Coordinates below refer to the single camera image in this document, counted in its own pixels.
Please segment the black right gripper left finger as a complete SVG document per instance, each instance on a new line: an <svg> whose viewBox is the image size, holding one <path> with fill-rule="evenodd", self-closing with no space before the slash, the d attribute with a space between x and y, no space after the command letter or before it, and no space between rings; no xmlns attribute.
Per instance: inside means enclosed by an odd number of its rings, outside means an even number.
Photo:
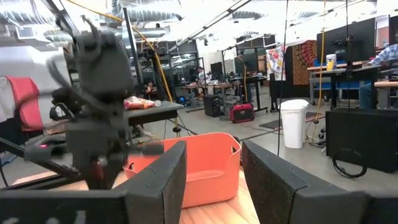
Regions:
<svg viewBox="0 0 398 224"><path fill-rule="evenodd" d="M116 187L123 212L115 223L178 224L187 174L187 144L175 143L134 177Z"/></svg>

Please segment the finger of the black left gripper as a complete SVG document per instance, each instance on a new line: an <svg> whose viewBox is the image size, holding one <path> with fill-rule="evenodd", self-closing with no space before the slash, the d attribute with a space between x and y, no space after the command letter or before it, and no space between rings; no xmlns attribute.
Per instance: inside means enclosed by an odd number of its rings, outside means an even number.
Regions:
<svg viewBox="0 0 398 224"><path fill-rule="evenodd" d="M164 153L164 145L159 143L141 144L137 150L143 155L160 155Z"/></svg>
<svg viewBox="0 0 398 224"><path fill-rule="evenodd" d="M27 148L24 159L27 161L47 161L61 159L67 153L66 144L39 144Z"/></svg>

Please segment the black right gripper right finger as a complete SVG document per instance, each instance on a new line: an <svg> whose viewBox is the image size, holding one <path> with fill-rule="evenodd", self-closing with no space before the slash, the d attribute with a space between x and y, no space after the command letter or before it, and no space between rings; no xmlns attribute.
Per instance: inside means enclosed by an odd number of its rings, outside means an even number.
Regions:
<svg viewBox="0 0 398 224"><path fill-rule="evenodd" d="M261 223L361 223L368 199L341 189L252 141L242 143L246 184Z"/></svg>

